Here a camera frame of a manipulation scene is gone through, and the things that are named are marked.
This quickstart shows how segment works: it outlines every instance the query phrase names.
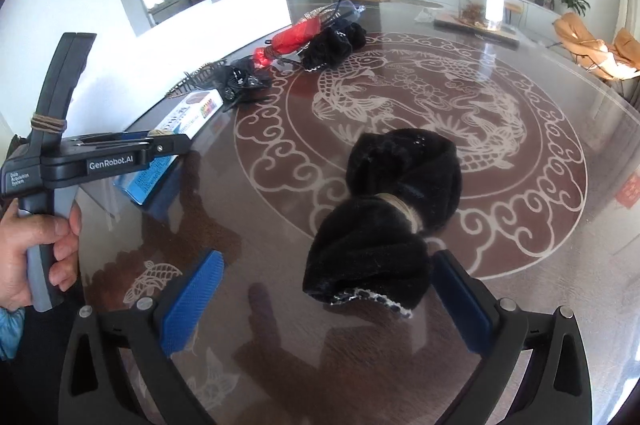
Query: orange chair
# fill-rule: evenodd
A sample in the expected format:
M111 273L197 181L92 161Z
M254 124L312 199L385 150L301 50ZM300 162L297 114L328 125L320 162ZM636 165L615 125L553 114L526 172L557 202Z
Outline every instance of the orange chair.
M596 39L578 14L568 12L554 22L561 44L579 66L604 82L640 76L640 43L622 29L612 46Z

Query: table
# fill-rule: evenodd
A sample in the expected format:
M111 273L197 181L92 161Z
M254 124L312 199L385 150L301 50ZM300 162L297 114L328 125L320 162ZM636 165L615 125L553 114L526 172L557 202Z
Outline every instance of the table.
M292 1L292 17L317 6ZM275 71L267 105L208 124L147 211L114 202L120 194L105 183L102 195L79 196L82 279L101 310L157 293L203 249L223 253L222 284L173 357L220 424L431 424L473 372L478 357L434 290L411 319L363 301L324 307L302 293L312 236L346 196L351 144L362 130L408 124L445 131L465 171L460 210L430 249L448 246L523 309L572 307L594 424L640 376L640 116L555 53L437 31L414 22L419 11L369 5L369 43L341 69ZM159 104L134 127L152 128L170 108ZM119 208L104 209L109 202Z

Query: blue sleeve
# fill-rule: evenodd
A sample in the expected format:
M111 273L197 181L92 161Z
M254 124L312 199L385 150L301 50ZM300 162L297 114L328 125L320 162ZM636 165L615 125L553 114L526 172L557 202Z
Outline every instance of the blue sleeve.
M13 360L24 329L24 308L8 311L0 308L0 360Z

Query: black pants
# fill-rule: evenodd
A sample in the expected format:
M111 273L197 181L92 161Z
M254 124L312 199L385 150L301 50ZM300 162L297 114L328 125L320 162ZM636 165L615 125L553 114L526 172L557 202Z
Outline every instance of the black pants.
M66 346L83 305L78 281L65 302L52 310L38 313L27 308L16 357L0 361L0 422L57 425Z

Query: blue gripper pad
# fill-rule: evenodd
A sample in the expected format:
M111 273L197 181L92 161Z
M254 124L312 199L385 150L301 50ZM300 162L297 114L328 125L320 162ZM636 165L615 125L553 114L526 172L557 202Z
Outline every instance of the blue gripper pad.
M164 314L160 325L160 346L169 356L187 345L202 312L222 280L224 261L219 251L210 252Z
M431 283L465 341L466 348L472 353L484 356L493 346L494 323L450 263L447 254L450 254L448 250L438 251L431 258ZM471 277L468 277L468 281L481 283ZM484 285L482 288L493 298Z

